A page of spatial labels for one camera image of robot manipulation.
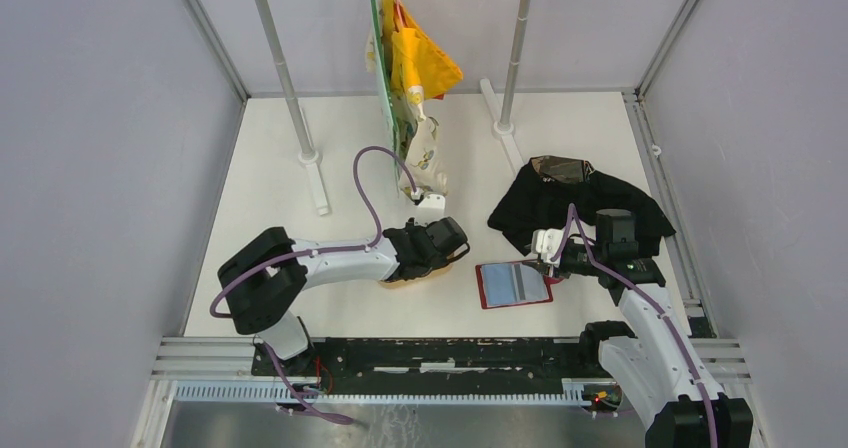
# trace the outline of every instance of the white wall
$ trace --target white wall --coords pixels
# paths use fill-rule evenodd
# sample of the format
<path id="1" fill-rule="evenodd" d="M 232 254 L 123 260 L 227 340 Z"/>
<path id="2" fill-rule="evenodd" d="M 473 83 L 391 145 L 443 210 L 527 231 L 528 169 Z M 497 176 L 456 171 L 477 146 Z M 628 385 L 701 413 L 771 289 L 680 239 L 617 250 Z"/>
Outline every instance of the white wall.
<path id="1" fill-rule="evenodd" d="M 248 89 L 280 92 L 253 0 L 201 0 Z M 632 87 L 683 0 L 533 0 L 522 88 Z M 506 80 L 518 0 L 404 0 L 465 73 Z M 270 0 L 298 91 L 374 91 L 365 72 L 368 0 Z"/>
<path id="2" fill-rule="evenodd" d="M 848 0 L 703 0 L 648 114 L 773 446 L 845 446 Z"/>
<path id="3" fill-rule="evenodd" d="M 180 0 L 0 0 L 0 445 L 126 446 L 239 104 Z"/>

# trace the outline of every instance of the red object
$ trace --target red object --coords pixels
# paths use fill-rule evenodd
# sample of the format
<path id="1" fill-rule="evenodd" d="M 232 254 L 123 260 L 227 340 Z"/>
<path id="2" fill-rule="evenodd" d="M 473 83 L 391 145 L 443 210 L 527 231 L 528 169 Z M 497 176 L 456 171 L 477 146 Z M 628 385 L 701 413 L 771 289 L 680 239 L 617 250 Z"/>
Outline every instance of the red object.
<path id="1" fill-rule="evenodd" d="M 523 261 L 513 261 L 509 264 L 521 264 Z M 548 278 L 547 276 L 543 276 L 542 279 L 545 281 L 545 288 L 548 289 L 548 298 L 546 300 L 539 301 L 527 301 L 525 303 L 516 303 L 514 305 L 499 305 L 499 306 L 489 306 L 486 303 L 486 291 L 483 289 L 483 272 L 480 270 L 481 267 L 485 265 L 502 265 L 504 263 L 484 263 L 482 265 L 477 265 L 474 267 L 474 271 L 477 273 L 477 290 L 480 292 L 480 306 L 483 307 L 484 310 L 492 310 L 495 308 L 509 308 L 510 306 L 524 306 L 524 305 L 538 305 L 539 303 L 550 303 L 554 301 L 554 294 L 551 291 L 551 285 L 555 283 L 559 283 L 562 280 L 555 280 L 553 278 Z"/>

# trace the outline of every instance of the yellow garment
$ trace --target yellow garment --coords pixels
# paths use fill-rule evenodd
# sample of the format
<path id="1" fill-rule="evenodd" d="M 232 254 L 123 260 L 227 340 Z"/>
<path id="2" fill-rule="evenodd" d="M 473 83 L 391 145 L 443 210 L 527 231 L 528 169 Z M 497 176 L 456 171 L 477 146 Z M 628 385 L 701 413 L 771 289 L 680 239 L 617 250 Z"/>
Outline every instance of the yellow garment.
<path id="1" fill-rule="evenodd" d="M 383 46 L 391 46 L 393 93 L 405 94 L 413 105 L 443 95 L 462 81 L 462 70 L 418 26 L 400 5 L 404 27 L 395 28 L 395 0 L 382 0 Z"/>

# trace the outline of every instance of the white table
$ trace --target white table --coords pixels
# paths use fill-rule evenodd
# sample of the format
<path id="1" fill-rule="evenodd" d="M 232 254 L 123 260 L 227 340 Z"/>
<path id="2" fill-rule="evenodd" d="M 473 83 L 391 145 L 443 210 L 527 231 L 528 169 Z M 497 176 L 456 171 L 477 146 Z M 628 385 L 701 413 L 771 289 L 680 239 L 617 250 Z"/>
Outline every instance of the white table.
<path id="1" fill-rule="evenodd" d="M 200 273 L 186 336 L 235 336 L 229 320 L 209 316 L 221 290 L 218 268 L 260 232 L 283 226 L 290 237 L 344 240 L 370 237 L 374 226 L 356 193 L 353 157 L 367 145 L 388 146 L 376 97 L 303 98 L 309 128 L 323 154 L 321 169 L 332 214 L 319 217 L 297 142 L 282 99 L 247 104 L 212 236 Z M 462 226 L 471 253 L 450 271 L 401 288 L 351 281 L 302 293 L 292 311 L 313 337 L 545 337 L 577 336 L 596 320 L 620 320 L 597 280 L 573 276 L 554 285 L 554 301 L 483 310 L 474 267 L 522 256 L 486 220 L 513 181 L 491 118 L 480 95 L 449 95 L 428 102 L 440 122 L 442 154 L 449 176 L 446 215 Z M 636 142 L 620 93 L 516 95 L 516 140 L 525 159 L 558 155 L 591 161 L 596 169 L 648 192 Z M 370 153 L 361 177 L 384 227 L 400 227 L 414 214 L 396 190 L 389 157 Z M 590 236 L 594 229 L 589 227 Z M 681 325 L 689 329 L 665 243 L 657 264 L 668 281 Z M 221 309 L 226 310 L 226 303 Z"/>

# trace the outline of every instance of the black cloth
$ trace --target black cloth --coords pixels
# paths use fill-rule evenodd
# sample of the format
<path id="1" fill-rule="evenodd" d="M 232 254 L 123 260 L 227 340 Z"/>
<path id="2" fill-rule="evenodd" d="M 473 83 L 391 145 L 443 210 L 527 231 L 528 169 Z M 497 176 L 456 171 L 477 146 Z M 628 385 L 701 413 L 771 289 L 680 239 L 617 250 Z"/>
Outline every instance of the black cloth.
<path id="1" fill-rule="evenodd" d="M 565 226 L 570 203 L 577 207 L 580 220 L 593 226 L 596 211 L 619 208 L 636 215 L 639 256 L 659 255 L 662 237 L 676 232 L 657 202 L 630 183 L 593 171 L 588 163 L 585 165 L 589 170 L 585 176 L 580 176 L 582 179 L 564 183 L 537 173 L 531 160 L 521 168 L 489 216 L 489 227 L 501 231 L 526 256 L 530 253 L 534 231 Z"/>

